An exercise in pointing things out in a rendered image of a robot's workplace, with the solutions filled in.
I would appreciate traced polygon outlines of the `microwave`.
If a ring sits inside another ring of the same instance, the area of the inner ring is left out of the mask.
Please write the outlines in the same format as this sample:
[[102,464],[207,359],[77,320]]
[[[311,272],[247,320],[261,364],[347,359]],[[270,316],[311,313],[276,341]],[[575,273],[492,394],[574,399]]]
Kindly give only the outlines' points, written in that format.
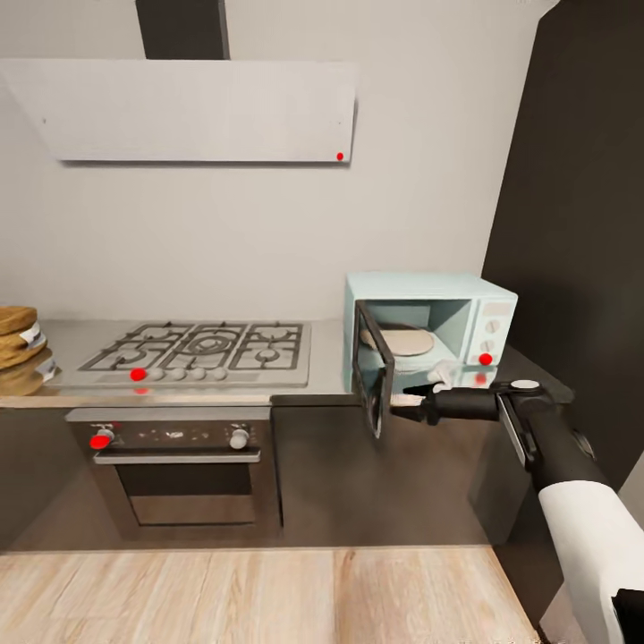
[[346,273],[344,334],[373,452],[384,452],[394,368],[496,366],[518,295],[470,273]]

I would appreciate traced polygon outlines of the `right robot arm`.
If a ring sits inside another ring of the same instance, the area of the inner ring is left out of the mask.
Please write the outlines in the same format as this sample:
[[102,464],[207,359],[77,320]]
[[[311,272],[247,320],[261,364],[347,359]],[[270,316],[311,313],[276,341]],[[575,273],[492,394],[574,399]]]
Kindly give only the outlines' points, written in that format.
[[574,617],[588,644],[644,644],[644,532],[595,466],[586,437],[568,430],[539,382],[453,387],[448,360],[429,386],[403,389],[424,398],[390,413],[437,425],[441,418],[502,417],[546,516]]

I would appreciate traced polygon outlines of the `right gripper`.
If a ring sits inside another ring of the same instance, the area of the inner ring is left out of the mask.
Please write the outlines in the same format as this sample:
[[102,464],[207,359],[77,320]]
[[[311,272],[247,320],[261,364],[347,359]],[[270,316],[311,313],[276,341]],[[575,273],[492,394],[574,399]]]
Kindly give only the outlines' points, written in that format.
[[441,418],[472,419],[472,402],[470,400],[472,387],[452,387],[434,393],[431,389],[433,385],[436,385],[435,382],[433,381],[429,386],[404,388],[405,394],[418,394],[424,397],[420,401],[420,405],[392,406],[389,412],[419,423],[426,419],[429,425],[437,425]]

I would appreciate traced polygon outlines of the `popcorn bag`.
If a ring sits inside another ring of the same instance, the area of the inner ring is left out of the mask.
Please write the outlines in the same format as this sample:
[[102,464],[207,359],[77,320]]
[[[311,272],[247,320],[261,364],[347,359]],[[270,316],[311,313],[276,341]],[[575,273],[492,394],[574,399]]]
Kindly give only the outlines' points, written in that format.
[[0,369],[23,364],[47,346],[33,307],[0,307]]

